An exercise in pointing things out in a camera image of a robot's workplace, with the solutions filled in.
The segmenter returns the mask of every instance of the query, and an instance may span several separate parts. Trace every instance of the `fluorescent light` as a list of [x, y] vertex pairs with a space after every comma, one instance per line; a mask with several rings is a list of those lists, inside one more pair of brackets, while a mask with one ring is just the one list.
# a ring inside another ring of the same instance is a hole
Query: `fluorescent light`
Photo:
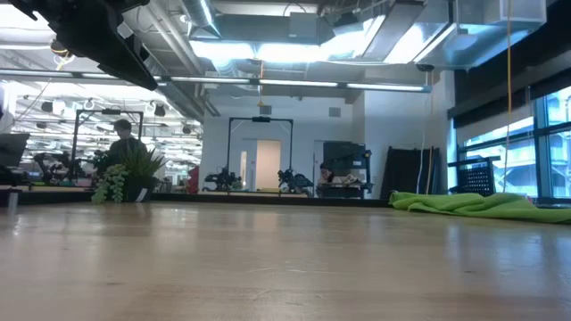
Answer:
[[28, 77], [53, 77], [53, 78], [73, 77], [71, 72], [42, 71], [42, 70], [2, 70], [2, 71], [0, 71], [0, 75], [3, 75], [3, 76], [28, 76]]
[[250, 79], [244, 78], [211, 78], [211, 77], [171, 77], [172, 81], [195, 82], [203, 84], [247, 85]]
[[336, 82], [260, 79], [260, 85], [337, 87]]
[[430, 52], [432, 52], [439, 44], [450, 35], [452, 31], [456, 29], [456, 22], [452, 23], [440, 36], [438, 36], [430, 45], [428, 45], [418, 56], [413, 60], [414, 62], [420, 62], [423, 60]]
[[378, 30], [381, 29], [383, 22], [385, 22], [385, 18], [386, 16], [383, 14], [380, 16], [376, 16], [374, 20], [369, 19], [368, 21], [365, 21], [363, 23], [363, 26], [367, 31], [365, 32], [365, 36], [361, 39], [360, 44], [353, 51], [353, 58], [362, 56], [365, 53], [368, 46], [371, 44], [371, 41], [373, 41], [373, 38], [377, 34]]
[[246, 43], [191, 41], [194, 53], [210, 60], [252, 59], [252, 46]]
[[422, 29], [413, 25], [385, 58], [385, 63], [409, 63], [425, 47]]
[[388, 85], [388, 84], [347, 84], [347, 88], [364, 89], [364, 90], [405, 91], [405, 92], [426, 91], [426, 87], [424, 86]]
[[83, 77], [87, 78], [97, 78], [97, 79], [117, 79], [116, 77], [104, 73], [91, 73], [91, 72], [84, 72], [81, 74]]
[[264, 44], [257, 58], [266, 62], [317, 62], [327, 57], [318, 45]]

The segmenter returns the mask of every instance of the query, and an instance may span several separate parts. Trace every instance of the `black overhead structure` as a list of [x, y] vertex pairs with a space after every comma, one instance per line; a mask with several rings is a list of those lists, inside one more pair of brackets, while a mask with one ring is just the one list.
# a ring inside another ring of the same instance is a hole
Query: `black overhead structure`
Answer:
[[292, 168], [292, 153], [294, 151], [294, 120], [293, 119], [272, 119], [269, 117], [230, 117], [228, 122], [228, 147], [226, 151], [226, 169], [230, 170], [230, 142], [232, 139], [232, 122], [234, 120], [251, 120], [252, 122], [270, 123], [272, 121], [286, 121], [290, 124], [289, 131], [289, 169]]

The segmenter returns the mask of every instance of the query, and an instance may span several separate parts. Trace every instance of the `doorway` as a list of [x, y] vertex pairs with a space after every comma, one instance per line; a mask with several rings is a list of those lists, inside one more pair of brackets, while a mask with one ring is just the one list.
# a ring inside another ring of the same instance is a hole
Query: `doorway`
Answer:
[[278, 140], [258, 140], [256, 152], [256, 190], [277, 189], [282, 144]]

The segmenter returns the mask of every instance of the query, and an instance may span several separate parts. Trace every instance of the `hanging plant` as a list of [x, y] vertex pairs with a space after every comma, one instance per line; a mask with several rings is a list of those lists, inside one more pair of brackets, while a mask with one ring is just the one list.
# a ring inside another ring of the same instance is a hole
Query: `hanging plant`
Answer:
[[127, 175], [128, 172], [122, 164], [108, 167], [103, 177], [97, 182], [91, 201], [97, 204], [102, 203], [107, 199], [107, 193], [112, 191], [112, 199], [117, 203], [123, 202], [123, 187]]

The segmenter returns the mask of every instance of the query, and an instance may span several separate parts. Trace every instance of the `green plant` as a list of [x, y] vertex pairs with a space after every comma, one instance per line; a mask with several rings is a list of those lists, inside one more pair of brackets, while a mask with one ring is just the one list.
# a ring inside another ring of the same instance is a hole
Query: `green plant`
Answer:
[[154, 149], [148, 152], [143, 148], [127, 148], [121, 155], [121, 162], [132, 177], [152, 177], [166, 161], [163, 156], [154, 157]]
[[125, 177], [128, 174], [128, 171], [122, 164], [108, 167], [103, 177], [97, 182], [97, 188], [94, 195], [91, 196], [91, 202], [97, 204], [105, 202], [109, 190], [113, 192], [112, 198], [115, 202], [123, 202], [123, 186], [125, 185]]

